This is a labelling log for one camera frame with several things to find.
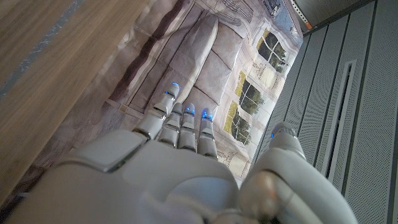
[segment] metal wall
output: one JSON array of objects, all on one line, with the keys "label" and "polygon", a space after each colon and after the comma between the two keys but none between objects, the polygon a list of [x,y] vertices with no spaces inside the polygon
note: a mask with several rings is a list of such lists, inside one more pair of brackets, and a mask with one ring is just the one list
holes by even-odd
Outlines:
[{"label": "metal wall", "polygon": [[306,36],[254,158],[292,123],[360,223],[398,223],[397,8],[370,2]]}]

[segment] ventilation slot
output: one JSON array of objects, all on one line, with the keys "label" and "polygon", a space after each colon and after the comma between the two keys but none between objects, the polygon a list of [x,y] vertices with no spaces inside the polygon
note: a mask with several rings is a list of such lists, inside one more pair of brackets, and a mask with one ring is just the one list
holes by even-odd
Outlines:
[{"label": "ventilation slot", "polygon": [[333,141],[331,143],[331,151],[330,151],[330,155],[331,156],[329,157],[329,161],[328,161],[328,167],[327,167],[326,176],[325,176],[326,178],[329,177],[330,166],[331,166],[331,158],[333,157],[333,153],[335,151],[337,131],[339,130],[340,120],[341,120],[341,112],[343,111],[343,101],[341,99],[345,99],[346,98],[349,74],[351,73],[351,69],[353,67],[353,63],[352,62],[347,62],[347,63],[348,64],[346,66],[348,66],[348,68],[347,68],[347,70],[345,70],[345,74],[344,74],[344,76],[346,78],[344,80],[343,95],[340,98],[340,107],[338,109],[338,117],[337,117],[336,128],[335,128],[335,132],[333,133]]}]

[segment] printed backdrop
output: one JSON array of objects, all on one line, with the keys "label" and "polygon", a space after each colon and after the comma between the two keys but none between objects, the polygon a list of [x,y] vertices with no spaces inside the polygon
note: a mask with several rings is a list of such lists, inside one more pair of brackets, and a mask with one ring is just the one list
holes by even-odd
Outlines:
[{"label": "printed backdrop", "polygon": [[34,165],[132,130],[179,82],[178,102],[215,114],[219,161],[242,181],[302,43],[292,12],[290,0],[152,0]]}]

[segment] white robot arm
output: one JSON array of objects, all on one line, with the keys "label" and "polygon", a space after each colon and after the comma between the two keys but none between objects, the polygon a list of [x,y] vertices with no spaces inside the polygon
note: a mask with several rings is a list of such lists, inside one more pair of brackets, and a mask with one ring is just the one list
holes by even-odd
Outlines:
[{"label": "white robot arm", "polygon": [[173,107],[179,89],[173,83],[132,132],[64,157],[6,223],[356,223],[287,123],[239,190],[217,161],[213,115],[203,110],[196,141],[194,105]]}]

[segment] gray wall panel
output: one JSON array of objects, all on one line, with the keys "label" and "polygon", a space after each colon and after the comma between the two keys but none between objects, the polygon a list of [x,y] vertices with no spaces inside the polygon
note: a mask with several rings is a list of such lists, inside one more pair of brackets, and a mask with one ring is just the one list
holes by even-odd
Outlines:
[{"label": "gray wall panel", "polygon": [[398,107],[398,1],[378,1],[345,197],[360,223],[386,223]]},{"label": "gray wall panel", "polygon": [[292,65],[292,68],[290,69],[289,74],[287,75],[284,88],[280,93],[278,101],[271,114],[268,127],[263,134],[264,140],[257,149],[259,150],[259,156],[261,156],[261,154],[268,149],[269,140],[271,139],[271,131],[274,129],[275,125],[284,120],[287,108],[289,106],[290,97],[292,96],[295,82],[297,80],[297,75],[299,74],[300,67],[305,55],[305,51],[307,49],[308,40],[310,40],[309,36],[304,37],[304,42],[301,45],[300,51],[298,52],[297,57]]},{"label": "gray wall panel", "polygon": [[315,70],[317,69],[318,59],[322,51],[326,30],[327,27],[324,27],[311,34],[307,53],[304,56],[303,65],[293,91],[293,97],[287,110],[285,121],[289,122],[297,132],[300,128],[300,123],[304,114],[305,105],[307,104],[312,80]]},{"label": "gray wall panel", "polygon": [[[343,188],[346,161],[348,157],[349,144],[351,142],[356,104],[359,94],[359,86],[361,83],[363,65],[366,56],[366,47],[368,46],[368,37],[372,22],[372,16],[369,15],[373,14],[373,8],[374,3],[372,2],[351,13],[343,46],[343,52],[341,53],[339,68],[336,74],[336,76],[341,79],[341,76],[344,72],[345,63],[357,59],[356,66],[353,68],[354,74],[352,77],[353,81],[351,88],[347,90],[346,99],[343,99],[346,101],[345,116],[341,118],[341,124],[339,127],[341,131],[338,133],[341,137],[337,138],[335,142],[329,175],[329,179],[332,181],[333,185],[340,191]],[[329,107],[329,113],[336,114],[335,107]],[[331,128],[329,135],[335,132],[335,128],[336,127]],[[327,144],[326,151],[329,152],[331,147],[332,145],[330,143]]]},{"label": "gray wall panel", "polygon": [[307,108],[300,127],[299,140],[310,164],[314,164],[333,80],[338,64],[348,16],[329,25],[318,68],[315,73]]}]

